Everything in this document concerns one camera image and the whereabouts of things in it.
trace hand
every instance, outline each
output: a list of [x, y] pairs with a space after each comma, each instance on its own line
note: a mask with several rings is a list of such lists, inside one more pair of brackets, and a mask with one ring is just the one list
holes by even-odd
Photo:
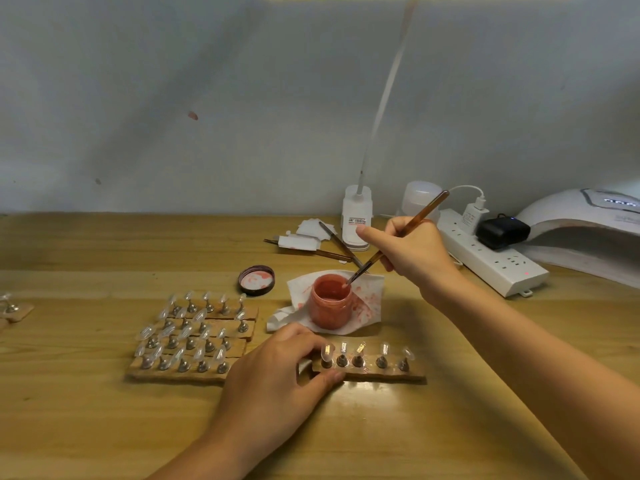
[[414, 282], [423, 295], [438, 279], [459, 277], [456, 266], [442, 243], [440, 231], [430, 220], [422, 223], [409, 235], [395, 237], [412, 217], [389, 219], [384, 232], [373, 227], [358, 226], [357, 234], [384, 253], [380, 259], [387, 271], [396, 270]]
[[243, 475], [293, 435], [320, 399], [344, 379], [344, 372], [328, 369], [298, 385], [300, 359], [325, 344], [308, 328], [291, 323], [229, 371], [205, 435], [240, 455], [240, 464], [248, 468]]

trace wire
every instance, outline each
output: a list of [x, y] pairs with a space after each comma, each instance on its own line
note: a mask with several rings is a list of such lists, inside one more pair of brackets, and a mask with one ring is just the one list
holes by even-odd
[[456, 185], [455, 187], [450, 188], [449, 192], [455, 189], [462, 189], [462, 188], [476, 189], [478, 192], [480, 192], [480, 198], [484, 198], [484, 192], [482, 191], [482, 189], [480, 187], [476, 187], [475, 185]]
[[360, 177], [358, 179], [358, 190], [356, 191], [357, 195], [362, 195], [362, 188], [364, 186], [364, 174], [367, 170], [367, 162], [369, 161], [369, 150], [371, 149], [373, 142], [376, 139], [376, 135], [378, 134], [378, 128], [380, 128], [380, 122], [382, 122], [382, 116], [385, 113], [385, 108], [387, 107], [387, 102], [389, 101], [391, 88], [393, 88], [394, 86], [394, 80], [396, 79], [398, 67], [400, 67], [400, 61], [402, 60], [402, 56], [404, 54], [404, 48], [406, 46], [406, 36], [409, 33], [409, 26], [411, 26], [411, 19], [416, 5], [418, 5], [418, 0], [409, 0], [404, 7], [404, 17], [402, 20], [402, 26], [400, 28], [400, 44], [398, 46], [394, 61], [391, 64], [391, 71], [389, 71], [387, 85], [385, 86], [384, 92], [382, 92], [382, 99], [380, 99], [378, 113], [376, 114], [376, 119], [373, 122], [373, 129], [371, 130], [371, 138], [369, 139], [367, 147], [364, 150], [362, 167], [360, 168]]

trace left hand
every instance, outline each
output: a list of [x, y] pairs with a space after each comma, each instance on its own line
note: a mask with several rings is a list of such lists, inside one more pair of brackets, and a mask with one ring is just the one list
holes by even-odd
[[291, 323], [239, 359], [229, 371], [206, 436], [236, 452], [251, 471], [281, 446], [338, 383], [344, 372], [328, 369], [298, 385], [298, 363], [326, 339]]

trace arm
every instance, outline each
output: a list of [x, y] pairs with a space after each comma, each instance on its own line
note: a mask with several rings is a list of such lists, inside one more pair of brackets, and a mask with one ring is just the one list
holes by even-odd
[[244, 478], [293, 435], [318, 401], [344, 379], [343, 372], [329, 369], [305, 386], [298, 385], [298, 362], [325, 343], [308, 328], [292, 323], [236, 361], [210, 427], [147, 480]]
[[637, 478], [640, 388], [466, 280], [433, 223], [395, 237], [409, 219], [358, 234], [448, 316], [590, 479]]

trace forearm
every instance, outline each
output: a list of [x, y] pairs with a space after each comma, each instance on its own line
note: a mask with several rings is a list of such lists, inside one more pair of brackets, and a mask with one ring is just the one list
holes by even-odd
[[224, 442], [203, 437], [147, 480], [240, 480], [251, 468]]
[[461, 275], [421, 290], [590, 478], [636, 477], [640, 388]]

